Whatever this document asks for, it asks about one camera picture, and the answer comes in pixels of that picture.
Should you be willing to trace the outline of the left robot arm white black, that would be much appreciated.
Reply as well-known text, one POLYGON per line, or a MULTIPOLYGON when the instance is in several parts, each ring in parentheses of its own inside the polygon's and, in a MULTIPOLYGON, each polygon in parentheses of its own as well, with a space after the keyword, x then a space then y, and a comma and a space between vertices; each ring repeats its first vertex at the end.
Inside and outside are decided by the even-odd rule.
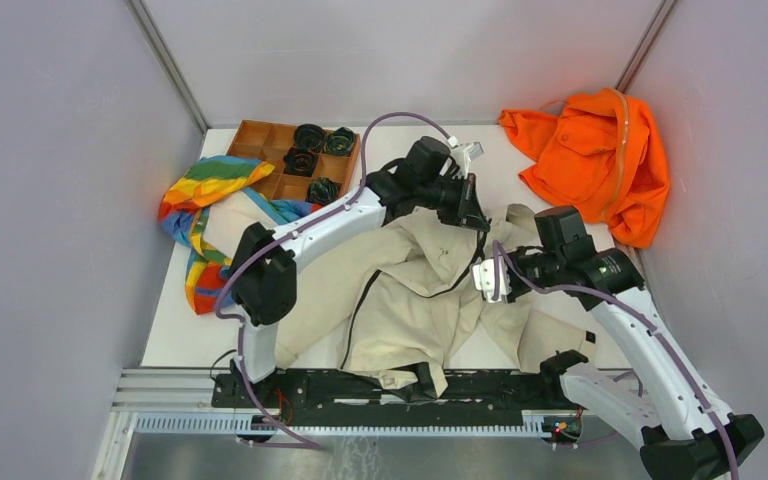
POLYGON ((242 310, 236 316, 241 399, 253 407, 272 399, 278 324, 297 302, 299 273, 315 259, 417 207, 434 211, 444 225, 489 231, 471 170, 483 153, 478 142, 423 136, 404 157, 367 173, 360 186, 328 206, 272 229, 254 223, 244 230, 220 295, 242 310))

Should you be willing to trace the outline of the beige zip jacket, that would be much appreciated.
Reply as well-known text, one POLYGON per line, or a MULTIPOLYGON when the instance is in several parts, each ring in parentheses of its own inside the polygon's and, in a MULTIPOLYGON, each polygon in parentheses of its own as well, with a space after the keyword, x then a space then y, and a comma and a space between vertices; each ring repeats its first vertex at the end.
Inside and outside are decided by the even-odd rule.
POLYGON ((487 302, 472 268, 492 245, 532 245, 533 211, 511 204, 491 215, 488 233, 446 226, 427 209, 360 233, 304 265, 289 282, 294 305, 277 323, 245 326, 242 365, 258 382, 294 364, 335 330, 341 370, 398 390, 428 372, 434 395, 447 388, 452 357, 483 326, 513 368, 538 371, 567 350, 596 353, 593 335, 543 312, 531 297, 487 302))

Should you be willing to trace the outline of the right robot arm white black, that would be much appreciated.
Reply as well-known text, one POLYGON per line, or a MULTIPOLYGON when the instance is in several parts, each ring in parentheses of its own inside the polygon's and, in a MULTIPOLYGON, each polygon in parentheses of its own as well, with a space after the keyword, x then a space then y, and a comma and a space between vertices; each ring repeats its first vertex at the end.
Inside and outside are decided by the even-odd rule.
POLYGON ((739 478, 763 427, 754 415, 735 413, 699 374, 629 257, 617 248, 598 250, 572 206, 542 211, 534 221, 538 245, 493 244, 491 298, 563 292, 577 299, 648 394, 631 394, 586 355, 566 351, 544 363, 540 400, 551 408, 572 402, 596 414, 636 448, 652 479, 739 478))

